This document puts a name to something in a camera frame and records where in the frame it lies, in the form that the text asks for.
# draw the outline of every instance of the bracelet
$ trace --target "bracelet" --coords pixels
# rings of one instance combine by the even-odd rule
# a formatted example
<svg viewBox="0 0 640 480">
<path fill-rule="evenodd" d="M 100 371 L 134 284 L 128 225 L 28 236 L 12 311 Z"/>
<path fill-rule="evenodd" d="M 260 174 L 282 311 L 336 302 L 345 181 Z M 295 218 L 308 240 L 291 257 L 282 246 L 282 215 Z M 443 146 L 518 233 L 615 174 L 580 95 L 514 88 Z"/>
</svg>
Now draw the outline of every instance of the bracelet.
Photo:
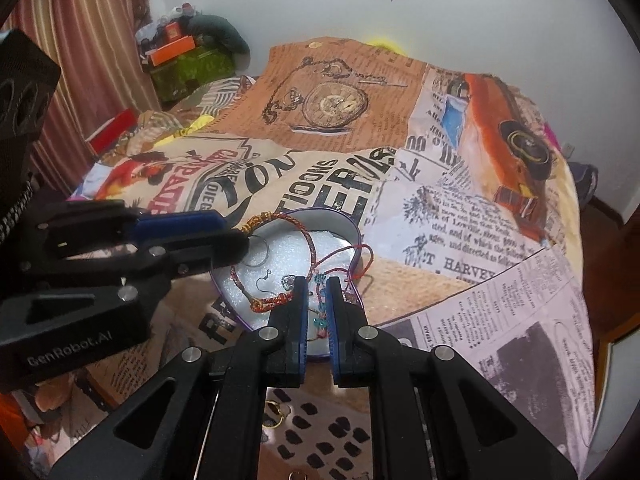
<svg viewBox="0 0 640 480">
<path fill-rule="evenodd" d="M 293 224 L 305 237 L 306 243 L 309 245 L 309 251 L 311 253 L 311 266 L 309 267 L 309 272 L 306 275 L 306 280 L 309 282 L 311 280 L 313 271 L 317 265 L 316 260 L 318 259 L 318 256 L 316 255 L 316 246 L 314 245 L 314 241 L 311 239 L 311 235 L 309 234 L 309 231 L 306 230 L 306 228 L 302 225 L 302 223 L 299 220 L 296 220 L 295 218 L 289 215 L 286 215 L 284 213 L 265 212 L 249 218 L 246 224 L 244 224 L 240 228 L 240 230 L 247 236 L 250 236 L 258 227 L 268 224 L 269 222 L 272 222 L 277 219 L 286 220 L 287 222 Z M 251 307 L 251 310 L 253 310 L 254 312 L 258 312 L 258 313 L 268 312 L 270 310 L 273 310 L 274 307 L 276 307 L 277 305 L 287 303 L 287 301 L 289 301 L 292 297 L 292 291 L 290 290 L 289 292 L 281 292 L 280 294 L 278 294 L 273 298 L 265 298 L 263 300 L 259 298 L 254 298 L 251 294 L 247 292 L 247 290 L 244 288 L 244 285 L 240 281 L 240 278 L 238 278 L 238 273 L 236 272 L 236 266 L 231 266 L 230 274 L 231 274 L 231 279 L 236 284 L 236 286 L 240 289 L 240 292 L 242 292 L 244 297 L 249 300 L 249 306 Z"/>
</svg>

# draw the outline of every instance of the metal rivet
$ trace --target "metal rivet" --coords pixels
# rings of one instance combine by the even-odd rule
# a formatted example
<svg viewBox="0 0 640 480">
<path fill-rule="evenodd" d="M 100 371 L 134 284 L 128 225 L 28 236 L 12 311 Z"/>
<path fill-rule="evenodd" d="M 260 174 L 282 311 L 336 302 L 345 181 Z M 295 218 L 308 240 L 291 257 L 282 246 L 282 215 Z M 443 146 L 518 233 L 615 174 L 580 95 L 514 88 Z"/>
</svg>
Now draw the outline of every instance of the metal rivet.
<svg viewBox="0 0 640 480">
<path fill-rule="evenodd" d="M 264 339 L 265 341 L 271 341 L 272 339 L 276 339 L 278 337 L 278 329 L 274 326 L 266 326 L 260 329 L 258 332 L 258 336 L 260 339 Z"/>
<path fill-rule="evenodd" d="M 158 256 L 164 256 L 166 254 L 166 251 L 164 250 L 164 247 L 156 245 L 149 249 L 149 254 L 157 258 Z"/>
<path fill-rule="evenodd" d="M 375 339 L 378 337 L 378 329 L 374 326 L 361 326 L 358 335 L 363 339 Z"/>
<path fill-rule="evenodd" d="M 438 359 L 441 361 L 451 361 L 456 353 L 453 351 L 453 348 L 447 345 L 436 346 L 436 349 L 433 351 Z"/>
<path fill-rule="evenodd" d="M 196 362 L 202 357 L 202 350 L 196 346 L 190 346 L 182 351 L 182 358 L 188 363 Z"/>
<path fill-rule="evenodd" d="M 138 297 L 138 290 L 133 285 L 121 286 L 118 297 L 122 301 L 133 301 Z"/>
</svg>

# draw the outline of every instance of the curtain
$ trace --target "curtain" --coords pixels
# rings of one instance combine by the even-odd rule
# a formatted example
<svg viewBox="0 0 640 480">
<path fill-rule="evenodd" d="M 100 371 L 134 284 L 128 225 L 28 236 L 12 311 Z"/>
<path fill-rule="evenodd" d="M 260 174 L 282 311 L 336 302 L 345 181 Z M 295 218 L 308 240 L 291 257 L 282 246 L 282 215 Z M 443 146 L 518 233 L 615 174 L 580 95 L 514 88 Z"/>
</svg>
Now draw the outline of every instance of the curtain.
<svg viewBox="0 0 640 480">
<path fill-rule="evenodd" d="M 54 189 L 71 193 L 91 167 L 84 139 L 126 108 L 159 110 L 142 72 L 134 0 L 20 0 L 4 28 L 19 27 L 62 67 L 31 162 Z"/>
</svg>

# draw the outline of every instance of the triangular cutout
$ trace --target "triangular cutout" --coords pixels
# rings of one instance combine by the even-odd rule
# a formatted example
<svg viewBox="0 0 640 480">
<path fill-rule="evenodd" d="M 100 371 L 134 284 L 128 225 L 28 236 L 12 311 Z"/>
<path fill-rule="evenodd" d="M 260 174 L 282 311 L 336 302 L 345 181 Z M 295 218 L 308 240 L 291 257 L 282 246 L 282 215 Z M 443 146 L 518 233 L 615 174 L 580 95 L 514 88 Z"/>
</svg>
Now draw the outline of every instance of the triangular cutout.
<svg viewBox="0 0 640 480">
<path fill-rule="evenodd" d="M 516 434 L 516 426 L 473 383 L 460 381 L 458 386 L 482 446 L 493 446 Z"/>
<path fill-rule="evenodd" d="M 162 418 L 175 391 L 175 381 L 166 380 L 113 430 L 113 434 L 141 449 L 153 444 Z"/>
</svg>

